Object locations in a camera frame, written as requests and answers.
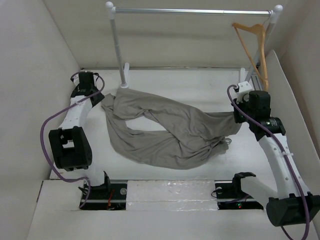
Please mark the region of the grey trousers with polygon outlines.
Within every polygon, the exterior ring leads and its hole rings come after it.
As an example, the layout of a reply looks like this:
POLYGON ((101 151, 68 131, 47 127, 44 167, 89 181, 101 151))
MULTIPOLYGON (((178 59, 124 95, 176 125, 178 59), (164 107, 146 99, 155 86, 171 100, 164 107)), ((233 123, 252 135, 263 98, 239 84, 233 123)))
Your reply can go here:
POLYGON ((101 102, 114 150, 137 163, 174 170, 206 164, 229 149, 241 124, 233 112, 196 107, 133 89, 118 89, 101 102))

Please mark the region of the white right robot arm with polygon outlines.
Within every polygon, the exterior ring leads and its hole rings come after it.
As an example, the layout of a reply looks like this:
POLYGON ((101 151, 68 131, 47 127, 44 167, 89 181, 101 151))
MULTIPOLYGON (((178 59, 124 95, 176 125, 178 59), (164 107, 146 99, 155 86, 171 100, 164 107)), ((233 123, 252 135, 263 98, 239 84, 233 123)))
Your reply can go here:
POLYGON ((313 195, 302 180, 288 148, 286 130, 278 117, 271 116, 271 96, 261 90, 234 87, 231 98, 236 123, 248 123, 270 165, 277 190, 266 186, 252 172, 236 173, 231 191, 237 197, 253 197, 265 209, 275 227, 304 224, 307 228, 320 209, 320 197, 313 195))

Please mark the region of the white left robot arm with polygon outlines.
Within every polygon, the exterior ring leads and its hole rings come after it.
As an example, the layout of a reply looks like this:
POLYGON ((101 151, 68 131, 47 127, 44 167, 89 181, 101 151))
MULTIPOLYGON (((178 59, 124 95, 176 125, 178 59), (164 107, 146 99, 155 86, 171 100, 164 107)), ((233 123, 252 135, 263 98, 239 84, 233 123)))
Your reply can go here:
POLYGON ((105 98, 102 94, 105 81, 99 73, 79 71, 73 74, 70 80, 75 86, 70 95, 70 105, 49 119, 52 120, 62 113, 66 113, 65 118, 57 129, 48 133, 53 156, 51 169, 67 183, 75 180, 64 178, 59 169, 67 172, 88 170, 92 164, 93 152, 84 125, 91 109, 105 98))

